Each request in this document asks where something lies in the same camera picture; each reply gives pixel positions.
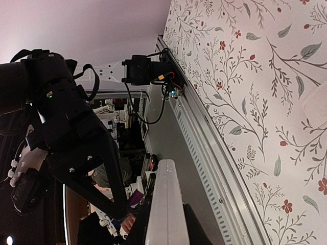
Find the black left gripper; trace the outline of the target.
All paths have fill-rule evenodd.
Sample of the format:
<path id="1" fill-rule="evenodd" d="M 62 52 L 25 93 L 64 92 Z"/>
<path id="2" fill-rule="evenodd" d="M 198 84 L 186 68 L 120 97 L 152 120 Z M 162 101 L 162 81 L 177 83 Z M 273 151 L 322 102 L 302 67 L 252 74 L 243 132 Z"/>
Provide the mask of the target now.
<path id="1" fill-rule="evenodd" d="M 84 99 L 76 84 L 46 84 L 32 97 L 33 119 L 26 136 L 30 151 L 40 150 L 50 173 L 110 218 L 124 220 L 129 208 L 115 140 Z"/>

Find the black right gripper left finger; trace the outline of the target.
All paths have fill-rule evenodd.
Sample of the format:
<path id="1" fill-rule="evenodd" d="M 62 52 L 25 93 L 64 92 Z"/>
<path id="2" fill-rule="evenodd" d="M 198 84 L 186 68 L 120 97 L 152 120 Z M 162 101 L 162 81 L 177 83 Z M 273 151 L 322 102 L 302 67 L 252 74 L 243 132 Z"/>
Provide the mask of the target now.
<path id="1" fill-rule="evenodd" d="M 144 245 L 149 223 L 151 205 L 145 204 L 140 210 L 134 225 L 127 237 L 127 244 Z"/>

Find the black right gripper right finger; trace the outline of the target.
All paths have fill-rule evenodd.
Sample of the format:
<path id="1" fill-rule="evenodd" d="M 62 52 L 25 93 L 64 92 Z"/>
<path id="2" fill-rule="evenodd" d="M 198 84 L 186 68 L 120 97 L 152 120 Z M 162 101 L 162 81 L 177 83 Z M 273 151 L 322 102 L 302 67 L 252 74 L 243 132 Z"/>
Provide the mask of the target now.
<path id="1" fill-rule="evenodd" d="M 212 245 L 190 204 L 183 204 L 190 245 Z"/>

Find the white red remote control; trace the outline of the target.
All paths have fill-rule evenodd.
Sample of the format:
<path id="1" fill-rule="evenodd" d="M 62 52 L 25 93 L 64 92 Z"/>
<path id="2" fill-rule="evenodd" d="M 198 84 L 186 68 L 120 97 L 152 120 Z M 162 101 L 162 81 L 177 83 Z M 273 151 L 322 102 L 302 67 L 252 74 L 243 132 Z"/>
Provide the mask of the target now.
<path id="1" fill-rule="evenodd" d="M 145 244 L 190 244 L 175 162 L 159 161 Z"/>

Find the purple blue battery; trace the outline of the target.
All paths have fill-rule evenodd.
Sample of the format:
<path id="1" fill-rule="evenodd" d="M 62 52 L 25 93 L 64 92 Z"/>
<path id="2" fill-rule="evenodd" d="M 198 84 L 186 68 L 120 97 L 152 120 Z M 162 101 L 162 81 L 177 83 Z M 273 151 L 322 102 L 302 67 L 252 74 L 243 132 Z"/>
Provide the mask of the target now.
<path id="1" fill-rule="evenodd" d="M 131 206 L 134 206 L 134 205 L 137 205 L 141 200 L 142 198 L 144 197 L 144 194 L 141 193 L 140 191 L 136 190 L 132 195 L 131 197 L 128 199 L 128 205 L 131 207 Z"/>

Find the white battery cover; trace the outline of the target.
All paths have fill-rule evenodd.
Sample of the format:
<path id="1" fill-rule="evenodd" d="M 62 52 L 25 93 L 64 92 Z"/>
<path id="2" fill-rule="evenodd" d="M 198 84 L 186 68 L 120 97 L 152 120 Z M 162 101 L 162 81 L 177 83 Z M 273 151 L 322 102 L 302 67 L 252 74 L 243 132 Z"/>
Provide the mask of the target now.
<path id="1" fill-rule="evenodd" d="M 326 122 L 326 82 L 306 97 L 302 109 L 306 117 L 315 124 L 322 125 Z"/>

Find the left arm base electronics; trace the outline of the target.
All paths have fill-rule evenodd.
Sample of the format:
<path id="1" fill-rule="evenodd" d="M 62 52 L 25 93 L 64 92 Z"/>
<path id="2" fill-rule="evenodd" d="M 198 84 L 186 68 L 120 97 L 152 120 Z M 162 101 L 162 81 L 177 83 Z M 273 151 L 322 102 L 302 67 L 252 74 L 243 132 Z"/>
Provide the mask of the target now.
<path id="1" fill-rule="evenodd" d="M 151 84 L 161 85 L 165 98 L 177 99 L 184 94 L 185 80 L 170 50 L 164 48 L 157 54 L 159 61 L 152 61 Z"/>

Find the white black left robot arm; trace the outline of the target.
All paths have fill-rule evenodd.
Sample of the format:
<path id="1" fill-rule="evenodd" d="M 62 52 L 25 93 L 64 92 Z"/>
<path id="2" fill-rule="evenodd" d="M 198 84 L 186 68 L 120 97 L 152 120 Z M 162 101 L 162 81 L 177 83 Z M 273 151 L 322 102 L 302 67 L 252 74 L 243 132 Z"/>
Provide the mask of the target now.
<path id="1" fill-rule="evenodd" d="M 8 172 L 11 200 L 25 215 L 35 210 L 55 178 L 109 217 L 124 220 L 128 201 L 117 144 L 89 106 L 100 87 L 86 91 L 77 62 L 48 50 L 21 50 L 1 65 L 1 116 L 28 110 L 22 123 L 1 128 L 3 137 L 25 134 L 22 154 Z"/>

